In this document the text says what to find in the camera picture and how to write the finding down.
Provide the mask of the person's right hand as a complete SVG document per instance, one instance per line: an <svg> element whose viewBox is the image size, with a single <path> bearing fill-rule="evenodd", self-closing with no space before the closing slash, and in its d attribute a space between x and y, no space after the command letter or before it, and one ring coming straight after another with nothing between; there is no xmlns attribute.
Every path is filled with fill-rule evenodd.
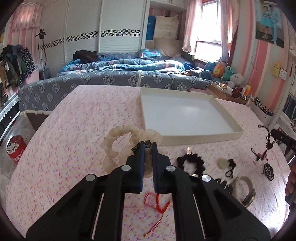
<svg viewBox="0 0 296 241"><path fill-rule="evenodd" d="M290 167L290 174L288 176L287 185L285 188L285 195L289 196L294 191L294 184L296 183L296 167L293 163Z"/></svg>

